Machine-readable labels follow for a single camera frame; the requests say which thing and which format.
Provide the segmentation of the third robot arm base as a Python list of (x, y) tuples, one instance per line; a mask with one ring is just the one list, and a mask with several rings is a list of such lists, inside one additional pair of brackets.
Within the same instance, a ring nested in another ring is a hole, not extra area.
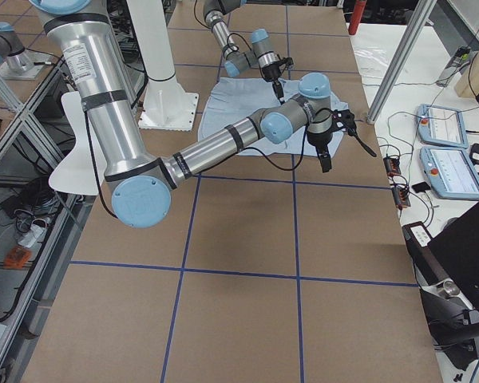
[(0, 22), (0, 76), (6, 80), (35, 80), (45, 66), (51, 66), (48, 53), (29, 53), (13, 26)]

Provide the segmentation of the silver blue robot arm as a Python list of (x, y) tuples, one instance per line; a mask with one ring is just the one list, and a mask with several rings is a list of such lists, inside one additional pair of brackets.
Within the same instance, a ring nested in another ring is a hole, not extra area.
[(106, 168), (95, 180), (109, 185), (111, 200), (105, 210), (122, 223), (138, 228), (159, 223), (168, 214), (172, 190), (182, 181), (263, 138), (278, 144), (302, 131), (323, 171), (330, 169), (327, 145), (339, 112), (331, 108), (325, 75), (307, 74), (297, 93), (279, 106), (258, 109), (172, 156), (156, 157), (147, 152), (141, 128), (189, 130), (198, 103), (198, 96), (176, 79), (161, 2), (128, 4), (146, 70), (140, 118), (133, 114), (133, 94), (105, 2), (36, 1), (34, 7), (48, 38), (60, 46), (81, 97), (87, 140), (98, 143), (104, 153)]
[(271, 84), (275, 98), (285, 102), (283, 85), (280, 78), (283, 71), (293, 64), (291, 57), (281, 57), (276, 53), (270, 36), (265, 29), (251, 33), (250, 42), (240, 34), (229, 30), (224, 17), (239, 9), (246, 1), (211, 0), (205, 1), (203, 19), (205, 26), (211, 30), (224, 58), (224, 68), (229, 77), (238, 77), (247, 69), (258, 69), (260, 76)]

